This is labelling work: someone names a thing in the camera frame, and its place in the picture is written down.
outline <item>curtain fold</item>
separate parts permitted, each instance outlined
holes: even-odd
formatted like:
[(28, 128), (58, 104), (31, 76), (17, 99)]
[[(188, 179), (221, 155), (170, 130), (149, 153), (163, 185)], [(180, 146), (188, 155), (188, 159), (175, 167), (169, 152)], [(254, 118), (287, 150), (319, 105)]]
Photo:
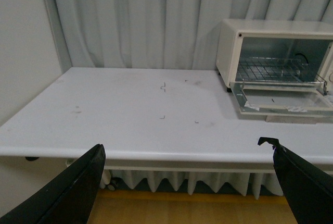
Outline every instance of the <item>curtain fold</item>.
[(283, 195), (280, 184), (274, 173), (138, 170), (112, 170), (111, 173), (113, 177), (121, 178), (130, 189), (134, 189), (146, 178), (152, 192), (158, 189), (163, 179), (167, 179), (175, 191), (178, 191), (184, 180), (187, 179), (187, 193), (190, 195), (194, 193), (198, 181), (204, 182), (215, 193), (217, 193), (225, 183), (229, 183), (243, 196), (247, 195), (248, 187), (251, 185), (252, 193), (256, 199), (260, 196), (262, 185), (275, 195)]
[(75, 67), (214, 70), (224, 18), (333, 23), (332, 0), (56, 0)]

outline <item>white table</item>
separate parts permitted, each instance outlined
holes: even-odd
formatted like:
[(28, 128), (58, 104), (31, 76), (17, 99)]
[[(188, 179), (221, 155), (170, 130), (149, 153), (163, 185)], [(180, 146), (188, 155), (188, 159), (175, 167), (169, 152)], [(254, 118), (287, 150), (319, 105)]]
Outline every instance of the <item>white table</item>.
[(280, 143), (333, 171), (333, 125), (242, 116), (215, 71), (71, 68), (0, 127), (0, 155), (76, 158), (97, 143), (106, 168), (273, 171)]

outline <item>white toaster oven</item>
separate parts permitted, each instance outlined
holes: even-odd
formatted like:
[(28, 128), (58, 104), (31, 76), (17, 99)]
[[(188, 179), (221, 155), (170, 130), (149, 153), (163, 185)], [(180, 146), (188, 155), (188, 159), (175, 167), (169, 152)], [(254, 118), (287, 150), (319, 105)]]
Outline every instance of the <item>white toaster oven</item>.
[(333, 116), (333, 26), (225, 19), (217, 68), (242, 114)]

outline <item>wire rack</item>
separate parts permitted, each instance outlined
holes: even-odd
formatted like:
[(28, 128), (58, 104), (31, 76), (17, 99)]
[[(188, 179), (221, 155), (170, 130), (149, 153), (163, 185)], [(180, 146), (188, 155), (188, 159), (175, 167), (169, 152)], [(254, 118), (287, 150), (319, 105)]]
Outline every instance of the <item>wire rack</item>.
[(316, 82), (316, 72), (309, 71), (308, 64), (299, 59), (278, 59), (266, 57), (241, 58), (237, 81), (256, 82)]

